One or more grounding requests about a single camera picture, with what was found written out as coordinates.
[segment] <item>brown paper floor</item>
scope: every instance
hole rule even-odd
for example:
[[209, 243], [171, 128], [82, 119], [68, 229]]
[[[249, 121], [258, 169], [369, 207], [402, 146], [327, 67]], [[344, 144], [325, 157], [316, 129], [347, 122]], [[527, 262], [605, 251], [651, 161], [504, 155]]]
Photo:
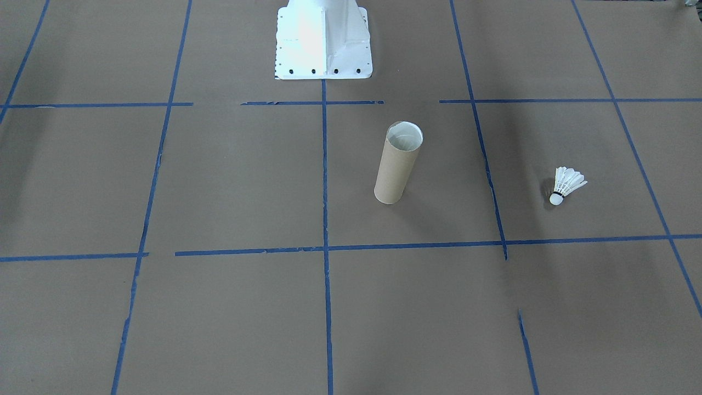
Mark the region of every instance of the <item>brown paper floor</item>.
[[0, 2], [0, 393], [699, 394], [694, 8], [360, 1], [283, 82], [285, 4]]

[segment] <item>blue tape line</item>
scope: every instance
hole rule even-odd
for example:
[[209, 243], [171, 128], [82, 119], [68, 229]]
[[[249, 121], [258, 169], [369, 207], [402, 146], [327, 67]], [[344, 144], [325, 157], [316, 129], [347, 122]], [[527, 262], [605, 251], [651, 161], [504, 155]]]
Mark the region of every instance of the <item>blue tape line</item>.
[[408, 244], [334, 245], [329, 247], [329, 251], [404, 250], [411, 248], [483, 247], [487, 245], [502, 245], [502, 242], [500, 240], [493, 240], [469, 242], [419, 242]]
[[615, 99], [618, 102], [699, 102], [702, 98], [623, 98]]
[[0, 124], [2, 123], [3, 119], [5, 119], [5, 114], [7, 113], [8, 106], [12, 102], [12, 96], [15, 95], [17, 85], [20, 83], [20, 77], [22, 76], [22, 72], [25, 71], [27, 59], [29, 59], [29, 55], [32, 53], [32, 48], [34, 48], [34, 43], [37, 41], [37, 36], [39, 35], [39, 30], [41, 29], [41, 24], [44, 23], [44, 16], [46, 16], [46, 10], [48, 10], [49, 1], [50, 0], [46, 0], [44, 2], [44, 8], [41, 9], [39, 21], [37, 23], [37, 27], [34, 28], [34, 34], [32, 35], [32, 39], [29, 41], [29, 46], [27, 47], [27, 52], [25, 52], [25, 57], [22, 58], [20, 68], [17, 70], [17, 74], [15, 75], [15, 81], [13, 81], [12, 87], [10, 88], [10, 93], [8, 93], [7, 99], [5, 100], [5, 106], [3, 107], [2, 111], [0, 111]]
[[600, 62], [600, 57], [597, 55], [597, 51], [595, 50], [595, 45], [592, 43], [592, 39], [590, 38], [590, 34], [588, 33], [588, 28], [585, 26], [585, 22], [583, 21], [583, 17], [580, 14], [580, 10], [578, 9], [578, 6], [575, 3], [575, 0], [571, 0], [571, 4], [573, 5], [573, 9], [575, 10], [576, 15], [578, 16], [578, 20], [580, 21], [580, 25], [583, 28], [583, 32], [585, 33], [585, 38], [588, 40], [588, 44], [590, 45], [590, 50], [592, 50], [592, 54], [594, 55], [595, 60], [597, 61], [597, 66], [600, 68], [600, 73], [602, 74], [604, 84], [607, 86], [607, 91], [609, 92], [609, 95], [612, 98], [612, 102], [614, 103], [614, 108], [616, 109], [616, 113], [619, 116], [619, 121], [621, 122], [621, 126], [624, 128], [624, 133], [626, 134], [626, 139], [629, 142], [629, 146], [631, 147], [631, 151], [634, 154], [634, 158], [636, 159], [636, 163], [638, 164], [639, 170], [641, 171], [641, 175], [644, 178], [644, 182], [646, 183], [646, 188], [648, 188], [649, 194], [651, 195], [651, 199], [654, 202], [654, 206], [656, 207], [656, 211], [658, 212], [658, 217], [661, 220], [661, 224], [663, 225], [663, 229], [665, 230], [665, 234], [668, 237], [668, 241], [670, 242], [670, 246], [672, 247], [673, 252], [675, 253], [675, 258], [677, 259], [677, 264], [680, 267], [680, 271], [682, 272], [682, 275], [685, 279], [685, 283], [687, 284], [687, 288], [690, 291], [690, 295], [692, 296], [692, 299], [694, 300], [695, 307], [697, 308], [697, 313], [702, 318], [702, 306], [700, 305], [699, 298], [697, 297], [697, 292], [695, 291], [695, 288], [692, 285], [692, 282], [690, 281], [689, 276], [687, 275], [687, 270], [685, 268], [684, 263], [682, 262], [682, 258], [680, 257], [680, 254], [677, 251], [677, 247], [675, 246], [675, 241], [673, 240], [673, 237], [670, 234], [670, 229], [668, 228], [668, 224], [665, 222], [665, 217], [663, 216], [663, 210], [661, 210], [661, 206], [658, 204], [658, 199], [656, 199], [656, 194], [654, 193], [654, 189], [651, 186], [651, 182], [649, 181], [649, 177], [646, 175], [646, 170], [644, 169], [644, 165], [641, 162], [641, 158], [639, 157], [639, 153], [636, 150], [636, 147], [634, 146], [634, 140], [632, 139], [631, 134], [629, 133], [629, 128], [626, 126], [626, 122], [624, 121], [624, 116], [622, 115], [621, 109], [619, 108], [619, 104], [617, 103], [617, 100], [614, 97], [614, 92], [612, 91], [612, 87], [609, 84], [609, 79], [607, 79], [607, 74], [605, 74], [605, 72], [604, 72], [604, 68], [602, 67], [602, 62]]
[[75, 254], [75, 255], [32, 255], [27, 257], [0, 257], [0, 262], [33, 262], [33, 261], [78, 261], [81, 259], [118, 259], [147, 257], [148, 252], [127, 252], [123, 254]]
[[670, 238], [668, 242], [670, 243], [670, 247], [673, 249], [673, 254], [675, 254], [675, 259], [677, 260], [677, 265], [680, 267], [680, 272], [682, 273], [682, 277], [685, 279], [687, 289], [690, 291], [692, 301], [695, 303], [697, 314], [699, 314], [700, 318], [702, 318], [702, 305], [700, 305], [700, 299], [697, 297], [697, 292], [695, 292], [695, 287], [692, 285], [689, 274], [687, 274], [687, 269], [685, 268], [685, 264], [682, 262], [682, 257], [680, 257], [680, 253], [677, 251], [677, 245], [675, 245], [673, 238]]
[[[476, 103], [601, 103], [610, 102], [608, 98], [560, 98], [560, 99], [475, 99]], [[440, 100], [441, 104], [468, 104], [470, 100]]]
[[196, 250], [177, 251], [177, 257], [201, 257], [204, 255], [245, 255], [245, 254], [279, 254], [282, 252], [315, 252], [324, 247], [283, 247], [283, 248], [246, 248], [241, 250]]
[[562, 239], [535, 239], [535, 240], [507, 240], [509, 245], [535, 245], [535, 244], [570, 244], [577, 242], [619, 242], [642, 240], [667, 240], [666, 235], [650, 236], [618, 236], [611, 238], [562, 238]]
[[[173, 105], [173, 97], [176, 94], [176, 84], [178, 82], [178, 72], [180, 70], [180, 59], [183, 57], [183, 47], [185, 46], [185, 37], [187, 35], [187, 25], [190, 21], [190, 10], [192, 9], [192, 0], [187, 2], [187, 10], [185, 11], [185, 21], [183, 23], [183, 32], [180, 35], [180, 46], [178, 47], [178, 56], [175, 59], [175, 70], [173, 71], [173, 80], [171, 81], [171, 93], [168, 96], [168, 106], [166, 106], [166, 116], [164, 118], [164, 127], [161, 130], [161, 140], [159, 142], [159, 151], [156, 156], [156, 164], [154, 166], [154, 175], [151, 180], [151, 190], [149, 192], [149, 202], [146, 206], [146, 215], [144, 216], [144, 230], [141, 235], [141, 241], [139, 242], [139, 253], [144, 252], [146, 246], [146, 235], [149, 231], [149, 219], [151, 217], [151, 211], [154, 204], [154, 196], [156, 194], [156, 184], [159, 179], [159, 168], [161, 167], [161, 155], [164, 151], [164, 142], [166, 141], [166, 133], [168, 131], [168, 121], [171, 117], [171, 108]], [[136, 297], [137, 289], [137, 278], [139, 277], [139, 272], [141, 270], [142, 256], [140, 255], [136, 259], [136, 265], [134, 266], [134, 276], [132, 277], [132, 287], [131, 294], [129, 297], [129, 313], [127, 319], [124, 321], [124, 327], [122, 328], [122, 338], [119, 344], [119, 355], [117, 356], [117, 365], [114, 368], [114, 379], [112, 380], [112, 391], [111, 395], [117, 395], [117, 387], [119, 386], [119, 376], [122, 370], [122, 362], [124, 360], [124, 350], [127, 344], [127, 337], [129, 335], [129, 324], [131, 323], [132, 311], [134, 309], [134, 300]]]
[[[702, 234], [680, 234], [680, 235], [641, 235], [641, 236], [615, 236], [605, 238], [560, 238], [560, 239], [528, 239], [528, 240], [506, 240], [508, 245], [548, 245], [548, 244], [572, 244], [588, 242], [627, 242], [627, 241], [652, 241], [652, 240], [676, 240], [702, 239]], [[416, 242], [405, 244], [360, 244], [360, 245], [328, 245], [329, 251], [357, 251], [357, 250], [405, 250], [420, 248], [452, 248], [452, 247], [486, 247], [502, 245], [500, 240], [466, 241], [466, 242]], [[240, 250], [194, 250], [178, 251], [177, 257], [195, 257], [202, 255], [238, 255], [238, 254], [276, 254], [287, 252], [319, 252], [324, 251], [324, 246], [316, 247], [280, 247], [280, 248], [245, 248]]]
[[322, 105], [321, 101], [247, 101], [241, 105]]
[[[702, 98], [615, 98], [614, 100], [610, 98], [561, 98], [561, 99], [538, 99], [538, 98], [528, 98], [528, 99], [475, 99], [476, 103], [608, 103], [611, 101], [617, 102], [702, 102]], [[471, 100], [465, 99], [450, 99], [450, 100], [440, 100], [441, 104], [468, 104]]]
[[326, 389], [329, 395], [334, 394], [334, 366], [331, 346], [331, 285], [329, 283], [329, 169], [327, 167], [327, 144], [326, 144], [326, 80], [322, 80], [322, 169], [323, 188], [322, 202], [324, 215], [322, 218], [324, 235], [324, 306], [326, 311]]
[[358, 100], [358, 101], [328, 101], [327, 105], [370, 105], [370, 104], [385, 104], [382, 100]]
[[673, 240], [702, 239], [702, 234], [670, 235]]
[[[8, 108], [111, 108], [111, 107], [167, 107], [168, 103], [68, 103], [68, 104], [11, 104]], [[193, 102], [177, 102], [173, 107], [192, 107]]]
[[370, 105], [385, 104], [385, 101], [358, 100], [358, 101], [247, 101], [241, 105]]
[[534, 361], [531, 359], [531, 349], [529, 348], [529, 339], [527, 332], [524, 330], [524, 319], [522, 319], [522, 310], [519, 309], [519, 331], [522, 333], [522, 343], [524, 344], [524, 353], [526, 354], [526, 363], [529, 365], [529, 376], [531, 377], [531, 386], [534, 389], [534, 395], [538, 395], [538, 383], [536, 382], [536, 372], [534, 371]]
[[470, 83], [470, 73], [468, 72], [468, 62], [465, 60], [465, 53], [463, 52], [463, 40], [461, 39], [461, 32], [458, 29], [458, 18], [456, 17], [456, 7], [453, 4], [453, 0], [449, 0], [451, 4], [451, 14], [453, 16], [453, 27], [456, 29], [456, 38], [458, 40], [458, 48], [461, 50], [461, 60], [463, 61], [463, 72], [465, 73], [465, 82], [468, 85], [468, 95], [470, 96], [470, 105], [473, 109], [473, 118], [475, 119], [475, 128], [478, 133], [478, 140], [480, 142], [480, 150], [483, 154], [483, 160], [485, 161], [485, 174], [487, 175], [487, 182], [490, 185], [490, 191], [492, 192], [492, 202], [495, 206], [495, 217], [497, 220], [497, 228], [500, 231], [500, 240], [502, 240], [502, 249], [505, 254], [505, 260], [508, 258], [507, 253], [507, 243], [505, 242], [505, 231], [502, 227], [502, 218], [500, 218], [500, 208], [497, 205], [497, 194], [495, 194], [495, 185], [492, 183], [492, 175], [490, 172], [490, 163], [487, 158], [487, 151], [485, 150], [485, 142], [483, 141], [482, 129], [480, 127], [480, 119], [478, 117], [478, 108], [475, 105], [475, 96], [473, 95], [473, 85]]

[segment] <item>shuttlecock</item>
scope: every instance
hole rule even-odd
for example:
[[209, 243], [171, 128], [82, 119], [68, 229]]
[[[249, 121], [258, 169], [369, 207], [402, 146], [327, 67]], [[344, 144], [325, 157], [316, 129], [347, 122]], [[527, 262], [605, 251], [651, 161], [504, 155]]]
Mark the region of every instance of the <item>shuttlecock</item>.
[[585, 176], [569, 167], [556, 168], [556, 182], [553, 186], [553, 193], [548, 200], [552, 205], [558, 206], [563, 202], [563, 198], [574, 190], [587, 184]]

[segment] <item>white metal stand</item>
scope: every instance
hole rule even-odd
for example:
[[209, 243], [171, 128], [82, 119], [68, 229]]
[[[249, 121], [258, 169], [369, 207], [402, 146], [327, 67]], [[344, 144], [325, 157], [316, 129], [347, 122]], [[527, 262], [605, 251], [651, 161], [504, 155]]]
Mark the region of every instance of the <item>white metal stand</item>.
[[373, 73], [368, 12], [356, 0], [289, 0], [278, 10], [278, 79], [359, 79]]

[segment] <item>cardboard tube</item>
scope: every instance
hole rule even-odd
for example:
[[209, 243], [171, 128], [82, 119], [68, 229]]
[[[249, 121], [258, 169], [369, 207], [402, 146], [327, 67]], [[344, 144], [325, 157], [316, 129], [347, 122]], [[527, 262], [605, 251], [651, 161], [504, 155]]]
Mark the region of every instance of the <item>cardboard tube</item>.
[[373, 189], [380, 202], [391, 205], [402, 197], [423, 141], [422, 131], [411, 122], [400, 121], [390, 125]]

